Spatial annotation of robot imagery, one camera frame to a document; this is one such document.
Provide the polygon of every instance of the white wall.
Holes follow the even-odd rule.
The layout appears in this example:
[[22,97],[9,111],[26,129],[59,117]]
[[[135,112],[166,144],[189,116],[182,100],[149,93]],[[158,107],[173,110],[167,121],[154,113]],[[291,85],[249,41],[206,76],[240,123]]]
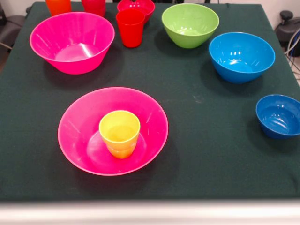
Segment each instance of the white wall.
[[[10,15],[25,15],[26,8],[31,6],[37,0],[0,0],[6,16]],[[267,17],[273,28],[280,23],[279,12],[282,10],[290,10],[294,16],[300,16],[300,0],[219,0],[220,3],[254,3],[262,4]],[[202,3],[204,0],[185,0],[185,2]],[[217,3],[218,0],[211,0],[212,3]]]

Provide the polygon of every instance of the light blue bowl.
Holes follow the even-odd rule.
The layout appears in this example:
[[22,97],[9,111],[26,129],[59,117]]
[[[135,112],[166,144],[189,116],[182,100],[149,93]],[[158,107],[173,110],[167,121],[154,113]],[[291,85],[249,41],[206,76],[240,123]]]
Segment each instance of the light blue bowl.
[[256,104],[262,130],[271,138],[300,135],[300,102],[285,95],[267,95]]
[[247,33],[221,34],[212,40],[209,49],[220,76],[236,84],[258,78],[275,61],[273,48],[260,37]]

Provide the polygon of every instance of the pink bowl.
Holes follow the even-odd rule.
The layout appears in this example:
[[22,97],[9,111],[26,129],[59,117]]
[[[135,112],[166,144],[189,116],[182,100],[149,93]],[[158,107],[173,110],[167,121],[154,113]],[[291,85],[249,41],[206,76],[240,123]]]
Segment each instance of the pink bowl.
[[155,4],[151,0],[122,0],[118,3],[117,9],[119,12],[128,8],[134,8],[144,13],[146,23],[155,10]]
[[[127,110],[141,123],[133,154],[118,159],[106,148],[98,130],[109,112]],[[103,176],[131,173],[151,162],[162,150],[168,136],[163,108],[149,95],[123,87],[103,88],[76,100],[63,114],[58,141],[66,158],[78,168]]]
[[105,18],[72,12],[42,21],[30,35],[30,46],[59,71],[77,75],[96,69],[113,39],[113,26]]

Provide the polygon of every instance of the plastic bowl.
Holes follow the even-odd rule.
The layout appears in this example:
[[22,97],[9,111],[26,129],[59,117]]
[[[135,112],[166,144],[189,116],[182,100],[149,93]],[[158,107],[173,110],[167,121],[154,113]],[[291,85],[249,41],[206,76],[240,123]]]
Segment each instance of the plastic bowl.
[[146,23],[155,10],[155,4],[151,0],[122,0],[117,5],[119,12],[129,8],[134,8],[144,13]]
[[258,78],[275,61],[273,48],[247,33],[221,34],[211,41],[209,49],[216,71],[224,80],[236,84]]
[[300,102],[285,95],[268,95],[256,104],[262,130],[271,138],[300,135]]
[[105,18],[85,12],[52,16],[31,33],[32,50],[66,74],[96,69],[113,42],[114,29]]
[[198,47],[210,38],[219,25],[219,17],[213,10],[193,3],[167,8],[162,21],[170,39],[182,48]]
[[[111,111],[136,115],[141,128],[131,156],[114,157],[99,132],[101,119]],[[116,176],[136,171],[162,150],[168,136],[163,108],[149,95],[130,88],[111,87],[90,92],[76,100],[63,114],[58,141],[66,158],[78,168],[97,175]]]

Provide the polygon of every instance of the table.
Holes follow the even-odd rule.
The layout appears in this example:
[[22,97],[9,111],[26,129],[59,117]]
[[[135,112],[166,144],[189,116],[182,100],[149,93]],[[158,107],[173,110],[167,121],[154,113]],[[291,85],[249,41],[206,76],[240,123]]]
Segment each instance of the table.
[[[117,29],[116,4],[107,4],[105,17],[116,30],[115,40],[100,67],[73,76],[31,50],[31,31],[49,16],[44,3],[33,5],[0,75],[0,201],[299,197],[300,139],[269,139],[255,117],[255,104],[265,95],[300,97],[262,6],[207,5],[219,15],[220,25],[195,49],[179,48],[167,36],[161,14],[168,6],[156,5],[142,44],[128,49]],[[72,7],[83,10],[80,3]],[[243,85],[222,80],[208,46],[229,31],[269,42],[276,53],[270,70]],[[57,128],[76,99],[112,86],[153,96],[167,114],[169,136],[162,152],[143,169],[102,177],[68,162]]]

